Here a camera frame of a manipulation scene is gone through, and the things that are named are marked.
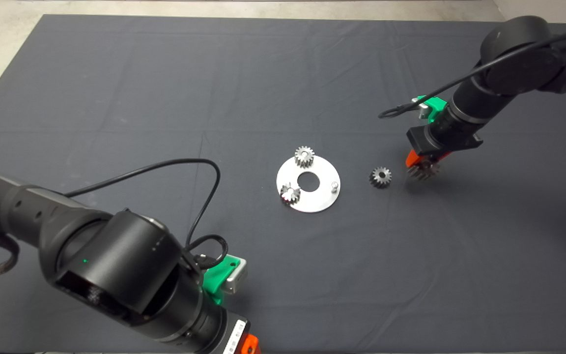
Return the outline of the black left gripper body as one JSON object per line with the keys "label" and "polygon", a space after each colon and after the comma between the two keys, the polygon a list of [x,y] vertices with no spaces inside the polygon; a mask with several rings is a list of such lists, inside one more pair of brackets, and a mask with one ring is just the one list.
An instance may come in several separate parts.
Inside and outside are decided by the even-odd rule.
{"label": "black left gripper body", "polygon": [[249,334],[249,320],[214,302],[206,302],[192,327],[195,354],[238,354]]}

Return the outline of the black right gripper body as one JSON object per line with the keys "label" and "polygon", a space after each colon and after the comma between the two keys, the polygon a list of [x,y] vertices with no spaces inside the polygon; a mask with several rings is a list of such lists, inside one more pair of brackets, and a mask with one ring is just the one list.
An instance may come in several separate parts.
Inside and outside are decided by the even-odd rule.
{"label": "black right gripper body", "polygon": [[482,140],[477,133],[484,126],[485,121],[447,106],[434,122],[410,128],[407,139],[418,156],[440,159],[450,152],[478,148]]}

